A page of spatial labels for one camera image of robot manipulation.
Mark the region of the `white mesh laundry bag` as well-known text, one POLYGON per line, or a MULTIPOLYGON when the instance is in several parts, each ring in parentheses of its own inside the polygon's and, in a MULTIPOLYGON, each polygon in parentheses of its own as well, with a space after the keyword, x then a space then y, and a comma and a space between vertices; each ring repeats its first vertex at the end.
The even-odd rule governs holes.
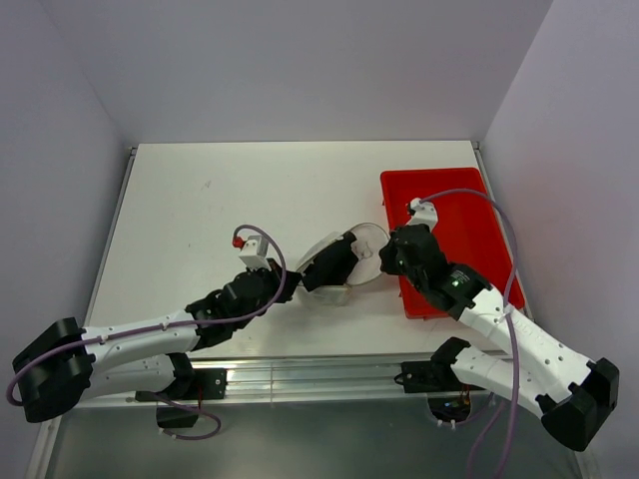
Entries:
POLYGON ((389 234, 384 228, 374 223, 360 223, 344 232, 328 234, 302 256, 296 266, 296 272, 302 274, 303 270, 311 262, 313 254, 319 251, 324 240, 333 239, 337 235, 346 232, 352 232, 356 236, 352 249, 358 257, 357 265, 347 278, 345 285, 324 286, 308 292, 301 281, 300 286, 306 291, 306 295, 309 297, 308 301, 330 306, 345 305, 355 287, 366 285, 381 276, 378 254, 388 243, 389 234))

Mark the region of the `black bra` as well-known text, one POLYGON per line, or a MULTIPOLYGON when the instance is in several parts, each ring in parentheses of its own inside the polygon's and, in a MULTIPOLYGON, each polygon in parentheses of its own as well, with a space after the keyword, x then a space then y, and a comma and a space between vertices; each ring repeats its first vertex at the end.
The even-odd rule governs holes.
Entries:
POLYGON ((322 242, 311 262, 302 272, 302 282, 308 292, 324 286, 345 285, 358 263, 352 249, 356 236, 352 232, 337 235, 322 242))

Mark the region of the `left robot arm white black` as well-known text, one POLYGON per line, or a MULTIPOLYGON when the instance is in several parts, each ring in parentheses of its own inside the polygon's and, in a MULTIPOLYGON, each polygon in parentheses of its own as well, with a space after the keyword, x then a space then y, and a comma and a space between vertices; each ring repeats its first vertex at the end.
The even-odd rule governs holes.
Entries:
POLYGON ((104 327, 59 319, 13 359, 7 399, 28 422, 40 423, 83 400, 121 392, 183 398, 195 385, 188 353, 230 340, 271 305, 290 301, 301 279, 269 260, 159 318, 104 327))

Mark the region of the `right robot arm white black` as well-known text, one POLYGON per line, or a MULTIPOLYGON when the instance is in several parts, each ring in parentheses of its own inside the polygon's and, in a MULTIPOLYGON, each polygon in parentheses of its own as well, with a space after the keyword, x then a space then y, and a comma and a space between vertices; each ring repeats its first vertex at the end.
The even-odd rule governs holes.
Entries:
POLYGON ((405 392, 484 389, 515 399, 563 446, 586 449, 617 405, 615 364, 570 349, 505 303, 473 268, 448 261, 426 225, 396 229, 379 256, 382 271, 406 278, 435 309, 512 357, 504 361, 451 337, 428 360, 402 364, 395 380, 405 392))

